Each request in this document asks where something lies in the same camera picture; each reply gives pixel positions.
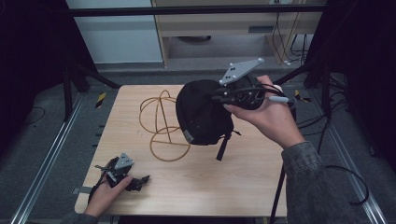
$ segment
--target hand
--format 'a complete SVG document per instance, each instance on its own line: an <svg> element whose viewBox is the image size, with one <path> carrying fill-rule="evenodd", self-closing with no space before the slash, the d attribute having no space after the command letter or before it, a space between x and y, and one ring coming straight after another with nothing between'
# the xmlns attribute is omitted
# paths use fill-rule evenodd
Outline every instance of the hand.
<svg viewBox="0 0 396 224"><path fill-rule="evenodd" d="M261 84L273 85L268 76L257 77ZM265 93L265 97L274 95ZM262 134L278 143L283 148L292 147L302 143L304 140L285 103L264 100L256 110L245 110L235 105L225 105L228 111L237 118L243 119L256 126Z"/></svg>
<svg viewBox="0 0 396 224"><path fill-rule="evenodd" d="M101 184L92 195L91 201L85 209L84 214L99 218L99 216L101 216L116 200L117 196L125 190L131 181L132 177L127 176L114 188L111 188L107 181Z"/></svg>

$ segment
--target gray sleeve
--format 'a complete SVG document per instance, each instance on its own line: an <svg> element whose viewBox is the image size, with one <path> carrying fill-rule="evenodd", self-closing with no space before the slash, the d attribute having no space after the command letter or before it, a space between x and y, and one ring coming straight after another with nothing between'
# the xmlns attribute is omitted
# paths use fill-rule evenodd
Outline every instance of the gray sleeve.
<svg viewBox="0 0 396 224"><path fill-rule="evenodd" d="M85 214L72 213L65 216L64 219L61 221L61 224L96 224L98 223L98 221L99 220L96 217L88 216Z"/></svg>
<svg viewBox="0 0 396 224"><path fill-rule="evenodd" d="M310 142L282 152L289 223L360 223Z"/></svg>

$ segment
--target white cabinet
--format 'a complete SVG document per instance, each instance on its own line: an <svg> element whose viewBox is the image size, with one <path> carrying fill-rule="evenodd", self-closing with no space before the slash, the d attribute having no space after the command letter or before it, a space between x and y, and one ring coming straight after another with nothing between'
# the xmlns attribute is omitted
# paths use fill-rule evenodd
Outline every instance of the white cabinet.
<svg viewBox="0 0 396 224"><path fill-rule="evenodd" d="M70 8L151 7L149 0L67 0ZM162 63L153 16L75 17L96 64Z"/></svg>

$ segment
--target silver bar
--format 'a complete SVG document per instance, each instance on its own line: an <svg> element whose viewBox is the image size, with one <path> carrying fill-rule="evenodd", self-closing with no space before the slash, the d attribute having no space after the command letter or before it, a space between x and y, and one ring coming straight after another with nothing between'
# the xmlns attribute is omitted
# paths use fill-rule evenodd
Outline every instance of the silver bar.
<svg viewBox="0 0 396 224"><path fill-rule="evenodd" d="M65 121L61 127L61 130L58 132L54 142L52 143L51 148L49 149L49 153L47 154L46 159L44 159L37 175L35 176L35 180L30 186L28 192L23 198L18 210L13 215L11 222L12 224L23 224L26 222L29 217L30 212L32 211L33 206L35 205L35 201L38 198L41 190L43 189L44 184L50 174L53 164L58 157L59 152L64 144L64 140L70 132L70 129L77 117L78 111L80 110L80 106L85 94L78 93L76 97L76 101L73 105L73 113L71 114L69 120Z"/></svg>
<svg viewBox="0 0 396 224"><path fill-rule="evenodd" d="M323 110L320 106L320 98L315 91L308 90L312 97L312 102L315 103L316 107L320 115L323 115ZM337 152L338 158L340 159L341 163L347 169L355 172L359 176L361 176L361 172L359 171L358 167L355 165L349 154L347 153L347 148L345 147L340 135L338 134L336 128L330 122L329 125L329 134L334 143L335 151ZM364 199L365 196L365 187L361 184L359 179L354 175L349 175L349 180L352 184L352 187L355 190L355 193L358 195L359 199ZM374 224L380 223L388 223L382 214L381 209L378 206L378 203L375 200L373 193L370 191L370 197L366 203L363 204L363 208L367 214L367 217L370 218L370 221Z"/></svg>

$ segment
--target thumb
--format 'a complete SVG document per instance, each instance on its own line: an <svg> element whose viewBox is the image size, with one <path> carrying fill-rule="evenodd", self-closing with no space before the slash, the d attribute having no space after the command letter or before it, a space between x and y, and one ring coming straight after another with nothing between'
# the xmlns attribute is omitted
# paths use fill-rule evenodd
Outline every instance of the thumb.
<svg viewBox="0 0 396 224"><path fill-rule="evenodd" d="M244 110L244 109L242 109L241 107L236 106L236 105L223 105L223 106L224 106L224 108L225 108L226 110L228 110L228 111L231 112L232 114L238 114L239 111Z"/></svg>
<svg viewBox="0 0 396 224"><path fill-rule="evenodd" d="M113 190L120 194L123 190L125 190L126 187L128 187L132 179L133 178L128 175L127 177L123 178L121 182L113 188Z"/></svg>

